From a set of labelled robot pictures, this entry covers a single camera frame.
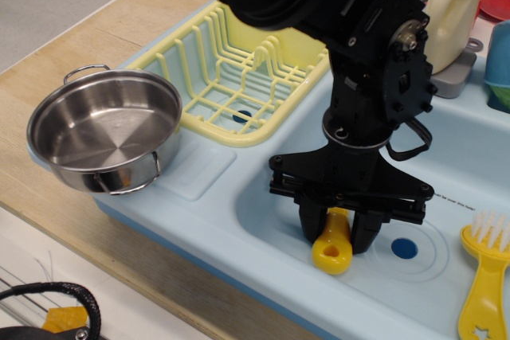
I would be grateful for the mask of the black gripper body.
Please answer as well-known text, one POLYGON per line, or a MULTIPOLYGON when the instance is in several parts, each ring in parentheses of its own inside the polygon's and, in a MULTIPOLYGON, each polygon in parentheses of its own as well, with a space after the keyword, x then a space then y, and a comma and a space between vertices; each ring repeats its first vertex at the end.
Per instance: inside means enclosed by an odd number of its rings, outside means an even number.
POLYGON ((419 224, 425 204, 434 195, 431 185, 392 166, 377 149, 329 143, 309 152, 276 154, 270 191, 330 209, 386 212, 391 220, 419 224))

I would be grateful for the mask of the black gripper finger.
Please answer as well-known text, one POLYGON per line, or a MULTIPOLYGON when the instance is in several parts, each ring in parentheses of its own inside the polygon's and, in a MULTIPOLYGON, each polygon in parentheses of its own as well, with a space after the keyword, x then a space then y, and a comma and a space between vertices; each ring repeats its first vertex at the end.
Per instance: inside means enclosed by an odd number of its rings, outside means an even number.
POLYGON ((323 232, 328 209, 313 201, 305 200, 300 203, 299 216, 305 239, 314 243, 323 232))
POLYGON ((354 255, 365 253, 391 215, 372 210, 356 210, 351 228, 351 246, 354 255))

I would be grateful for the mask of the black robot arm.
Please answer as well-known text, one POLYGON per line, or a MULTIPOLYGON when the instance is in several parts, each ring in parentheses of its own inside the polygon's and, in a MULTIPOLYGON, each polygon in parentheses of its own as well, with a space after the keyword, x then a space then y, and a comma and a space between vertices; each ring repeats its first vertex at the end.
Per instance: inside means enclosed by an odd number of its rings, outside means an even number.
POLYGON ((258 29, 292 27, 323 42, 333 75, 322 128, 327 145, 269 161, 272 193, 300 207, 304 236, 316 240, 331 207, 355 214, 351 246, 368 250, 382 225, 421 224, 434 190, 394 167, 429 149, 417 117, 436 87, 424 53, 428 17, 420 0, 219 0, 258 29))

